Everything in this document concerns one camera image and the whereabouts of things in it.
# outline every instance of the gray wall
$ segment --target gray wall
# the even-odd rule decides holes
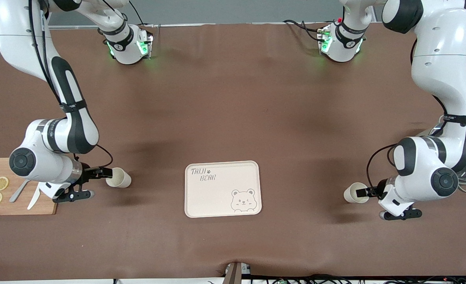
[[[142,20],[149,24],[295,21],[322,22],[341,17],[338,0],[132,0]],[[119,9],[129,23],[138,24],[130,5]],[[55,13],[50,25],[92,25],[76,12]]]

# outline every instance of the cutting board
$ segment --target cutting board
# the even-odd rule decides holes
[[[0,176],[5,176],[9,180],[8,187],[0,191],[2,194],[0,215],[51,215],[56,212],[57,204],[42,192],[40,192],[37,203],[35,203],[30,210],[26,209],[37,188],[38,182],[36,181],[28,182],[19,198],[17,198],[14,203],[9,202],[13,193],[17,191],[22,182],[24,182],[24,178],[17,176],[11,171],[8,158],[0,158]]]

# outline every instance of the knife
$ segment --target knife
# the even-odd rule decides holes
[[[14,192],[14,194],[11,196],[11,199],[9,199],[9,202],[13,203],[13,202],[15,202],[17,200],[17,198],[21,194],[21,192],[24,189],[24,187],[26,186],[26,184],[28,184],[28,182],[30,182],[29,179],[26,179],[26,180],[24,180],[24,182],[22,182],[21,186],[17,189],[16,192]]]
[[[40,197],[40,189],[37,185],[37,188],[35,189],[35,193],[33,193],[32,200],[30,201],[30,204],[28,205],[27,210],[30,210],[35,203],[37,203],[38,198]]]

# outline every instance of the white tray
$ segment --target white tray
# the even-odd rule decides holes
[[[258,164],[244,161],[188,165],[184,203],[184,212],[190,218],[258,214]]]

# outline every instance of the velcro strap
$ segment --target velcro strap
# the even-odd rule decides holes
[[[452,115],[445,113],[444,121],[466,124],[466,115]]]
[[[343,29],[347,32],[350,32],[351,34],[364,34],[364,32],[368,29],[364,29],[364,30],[354,30],[354,29],[351,29],[349,27],[347,27],[347,25],[345,25],[345,23],[343,23],[343,21],[340,23],[341,27],[343,27]]]
[[[74,103],[74,104],[71,104],[71,105],[67,105],[67,104],[64,104],[64,103],[60,104],[60,108],[62,109],[62,111],[64,113],[76,112],[76,111],[80,110],[81,108],[85,108],[85,107],[87,107],[87,105],[86,105],[86,101],[84,101],[84,100],[82,100],[80,102],[77,102],[77,103]]]

